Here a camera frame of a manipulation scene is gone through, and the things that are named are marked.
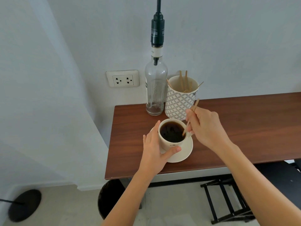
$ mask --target stand base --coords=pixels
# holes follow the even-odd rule
[[[20,222],[30,217],[38,208],[42,194],[38,190],[28,190],[19,195],[14,201],[24,203],[23,205],[11,204],[8,217],[12,222]]]

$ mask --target wall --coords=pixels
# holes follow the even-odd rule
[[[10,185],[63,179],[83,190],[100,188],[107,146],[46,0],[0,3],[3,179]]]
[[[156,0],[48,0],[109,144],[115,105],[145,103]],[[199,82],[198,97],[301,91],[301,0],[162,0],[164,60]],[[107,70],[137,69],[140,86],[109,88]]]

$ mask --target person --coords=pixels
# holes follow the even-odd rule
[[[243,197],[260,225],[301,225],[301,210],[272,185],[233,144],[222,127],[216,112],[197,107],[186,110],[188,131],[198,141],[214,151],[231,171]],[[139,204],[153,177],[167,160],[181,148],[173,147],[165,154],[159,151],[158,121],[146,136],[143,135],[143,154],[138,171],[103,221],[102,226],[133,225]]]

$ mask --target person's left arm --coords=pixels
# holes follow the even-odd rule
[[[159,125],[160,121],[156,123],[150,133],[146,136],[143,135],[143,154],[139,169],[102,226],[133,225],[140,202],[153,177],[163,169],[172,155],[181,151],[180,147],[173,147],[165,154],[160,153]]]

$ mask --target black coffee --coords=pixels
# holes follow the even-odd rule
[[[182,136],[183,131],[184,128],[182,127],[182,125],[174,121],[166,122],[160,128],[161,136],[165,140],[172,143],[178,143],[185,139],[186,133]]]

